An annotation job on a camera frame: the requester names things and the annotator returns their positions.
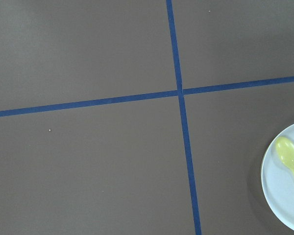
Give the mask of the white round plate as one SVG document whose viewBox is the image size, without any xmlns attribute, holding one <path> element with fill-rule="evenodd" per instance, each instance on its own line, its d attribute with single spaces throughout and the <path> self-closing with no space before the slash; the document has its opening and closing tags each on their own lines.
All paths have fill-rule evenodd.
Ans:
<svg viewBox="0 0 294 235">
<path fill-rule="evenodd" d="M 261 183 L 268 205 L 277 218 L 294 230 L 294 177 L 278 158 L 275 141 L 284 136 L 294 142 L 294 124 L 285 128 L 270 143 L 261 165 Z"/>
</svg>

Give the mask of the yellow plastic spoon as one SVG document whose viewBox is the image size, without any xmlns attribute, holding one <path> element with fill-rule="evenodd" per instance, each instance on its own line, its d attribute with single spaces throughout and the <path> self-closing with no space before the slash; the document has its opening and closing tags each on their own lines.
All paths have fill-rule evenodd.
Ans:
<svg viewBox="0 0 294 235">
<path fill-rule="evenodd" d="M 275 141 L 275 150 L 281 163 L 294 177 L 294 142 L 287 137 L 280 136 Z"/>
</svg>

